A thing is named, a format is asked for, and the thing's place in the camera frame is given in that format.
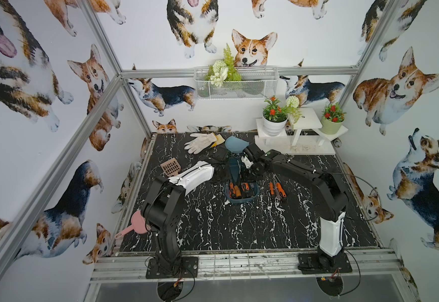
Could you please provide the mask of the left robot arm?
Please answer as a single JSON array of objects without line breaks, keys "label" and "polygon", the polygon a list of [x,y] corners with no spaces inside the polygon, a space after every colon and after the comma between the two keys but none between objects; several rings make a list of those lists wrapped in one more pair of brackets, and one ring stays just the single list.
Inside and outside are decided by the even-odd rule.
[{"label": "left robot arm", "polygon": [[158,176],[153,180],[140,210],[146,229],[154,234],[156,245],[155,255],[147,264],[148,279],[177,277],[187,268],[177,242],[177,225],[184,212],[185,197],[214,176],[224,179],[232,155],[225,147],[220,147],[176,176]]}]

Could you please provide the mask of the white work glove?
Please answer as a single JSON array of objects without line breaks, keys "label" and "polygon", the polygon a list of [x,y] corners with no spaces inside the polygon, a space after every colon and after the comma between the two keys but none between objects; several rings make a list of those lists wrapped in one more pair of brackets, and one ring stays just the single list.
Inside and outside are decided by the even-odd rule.
[{"label": "white work glove", "polygon": [[191,133],[190,137],[192,137],[193,140],[187,142],[184,147],[189,154],[199,154],[217,141],[217,137],[214,133]]}]

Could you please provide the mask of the green potted red flowers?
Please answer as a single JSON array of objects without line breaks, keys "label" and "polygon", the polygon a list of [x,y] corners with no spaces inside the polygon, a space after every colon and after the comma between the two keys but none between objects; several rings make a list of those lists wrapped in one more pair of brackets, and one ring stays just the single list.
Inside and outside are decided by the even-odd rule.
[{"label": "green potted red flowers", "polygon": [[320,131],[327,135],[336,134],[345,120],[345,115],[346,113],[339,107],[338,103],[325,106],[321,117]]}]

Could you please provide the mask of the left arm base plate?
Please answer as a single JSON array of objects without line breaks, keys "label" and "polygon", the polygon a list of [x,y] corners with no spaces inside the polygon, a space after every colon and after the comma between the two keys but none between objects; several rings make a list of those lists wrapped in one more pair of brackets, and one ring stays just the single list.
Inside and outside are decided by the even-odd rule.
[{"label": "left arm base plate", "polygon": [[146,264],[146,279],[196,278],[199,269],[198,257],[179,257],[167,262],[152,257]]}]

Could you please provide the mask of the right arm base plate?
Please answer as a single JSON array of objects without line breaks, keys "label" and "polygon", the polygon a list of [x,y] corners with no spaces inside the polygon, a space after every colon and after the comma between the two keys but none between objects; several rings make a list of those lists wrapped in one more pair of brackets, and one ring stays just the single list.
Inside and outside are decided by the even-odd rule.
[{"label": "right arm base plate", "polygon": [[347,255],[340,252],[330,257],[322,252],[305,253],[297,255],[299,264],[297,268],[303,274],[333,274],[351,273],[353,271]]}]

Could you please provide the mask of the white stepped stand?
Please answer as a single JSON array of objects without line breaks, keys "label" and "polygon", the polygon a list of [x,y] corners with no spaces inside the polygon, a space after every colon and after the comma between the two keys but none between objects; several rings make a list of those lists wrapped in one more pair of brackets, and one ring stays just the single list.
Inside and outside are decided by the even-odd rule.
[{"label": "white stepped stand", "polygon": [[333,135],[323,133],[321,121],[313,108],[301,108],[302,117],[293,123],[293,135],[288,135],[285,130],[277,136],[269,136],[264,131],[262,118],[257,119],[257,132],[255,143],[264,152],[271,149],[283,154],[306,156],[334,156],[336,151],[332,142],[346,134],[348,129],[341,126]]}]

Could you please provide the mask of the orange screwdriver left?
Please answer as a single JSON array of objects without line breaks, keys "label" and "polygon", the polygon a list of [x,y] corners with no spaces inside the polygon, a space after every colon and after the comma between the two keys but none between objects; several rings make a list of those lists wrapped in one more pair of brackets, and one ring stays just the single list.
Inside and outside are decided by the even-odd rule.
[{"label": "orange screwdriver left", "polygon": [[242,192],[241,189],[237,185],[233,185],[232,187],[233,195],[235,199],[241,199],[242,198]]}]

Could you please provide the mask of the green white artificial plant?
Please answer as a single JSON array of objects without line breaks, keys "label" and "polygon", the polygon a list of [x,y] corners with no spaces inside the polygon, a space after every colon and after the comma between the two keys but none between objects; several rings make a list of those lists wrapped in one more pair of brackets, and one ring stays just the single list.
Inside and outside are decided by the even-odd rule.
[{"label": "green white artificial plant", "polygon": [[242,81],[228,44],[223,49],[223,59],[216,60],[213,65],[209,66],[205,80],[217,88],[222,88],[230,82]]}]

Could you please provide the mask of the white potted red flowers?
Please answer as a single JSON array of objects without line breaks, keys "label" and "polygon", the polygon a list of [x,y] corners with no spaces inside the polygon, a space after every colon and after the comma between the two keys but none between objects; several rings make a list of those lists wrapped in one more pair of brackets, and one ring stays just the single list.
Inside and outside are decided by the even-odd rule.
[{"label": "white potted red flowers", "polygon": [[286,99],[286,104],[281,107],[281,102],[275,96],[265,100],[267,106],[263,109],[263,127],[267,135],[278,136],[285,128],[289,117],[292,117],[292,124],[301,118],[299,111],[300,100],[296,96]]}]

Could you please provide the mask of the brown slotted scoop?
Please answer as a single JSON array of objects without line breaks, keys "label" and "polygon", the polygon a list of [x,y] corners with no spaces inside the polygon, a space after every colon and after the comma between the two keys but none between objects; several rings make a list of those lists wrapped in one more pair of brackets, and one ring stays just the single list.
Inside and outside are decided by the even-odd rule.
[{"label": "brown slotted scoop", "polygon": [[176,158],[172,158],[172,159],[169,159],[169,160],[161,163],[160,167],[162,168],[164,174],[167,177],[178,176],[180,174],[180,171],[181,171],[180,164],[176,160]]}]

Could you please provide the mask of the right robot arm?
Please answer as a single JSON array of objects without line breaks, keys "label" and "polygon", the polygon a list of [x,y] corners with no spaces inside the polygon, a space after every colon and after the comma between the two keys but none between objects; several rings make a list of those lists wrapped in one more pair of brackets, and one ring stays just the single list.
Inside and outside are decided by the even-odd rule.
[{"label": "right robot arm", "polygon": [[310,190],[314,211],[320,217],[320,243],[317,260],[324,270],[340,264],[343,252],[342,230],[349,197],[340,176],[309,167],[286,155],[270,150],[263,152],[255,143],[243,151],[247,168],[254,176],[265,172],[280,174]]}]

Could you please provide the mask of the teal storage box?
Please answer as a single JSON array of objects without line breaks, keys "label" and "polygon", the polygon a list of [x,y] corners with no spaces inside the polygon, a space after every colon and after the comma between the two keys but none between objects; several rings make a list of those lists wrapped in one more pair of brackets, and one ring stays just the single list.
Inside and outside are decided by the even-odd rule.
[{"label": "teal storage box", "polygon": [[[233,157],[230,160],[229,170],[231,176],[224,182],[224,189],[227,200],[232,204],[253,203],[259,196],[258,184],[255,176],[252,176],[244,163],[238,158]],[[242,192],[241,199],[235,199],[232,186],[237,185]]]}]

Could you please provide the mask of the blue plastic dustpan scoop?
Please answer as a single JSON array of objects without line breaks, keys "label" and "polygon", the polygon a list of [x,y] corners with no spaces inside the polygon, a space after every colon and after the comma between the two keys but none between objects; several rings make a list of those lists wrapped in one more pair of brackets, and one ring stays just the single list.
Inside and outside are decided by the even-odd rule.
[{"label": "blue plastic dustpan scoop", "polygon": [[233,154],[243,153],[249,144],[249,142],[234,136],[228,137],[225,141],[225,147]]}]

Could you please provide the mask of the yellow cloth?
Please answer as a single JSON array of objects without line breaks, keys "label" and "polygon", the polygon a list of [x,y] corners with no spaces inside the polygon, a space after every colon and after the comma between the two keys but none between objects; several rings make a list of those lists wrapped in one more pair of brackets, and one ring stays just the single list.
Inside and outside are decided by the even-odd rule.
[{"label": "yellow cloth", "polygon": [[225,142],[225,139],[220,134],[214,134],[216,137],[216,141],[211,145],[211,148],[217,147]]}]

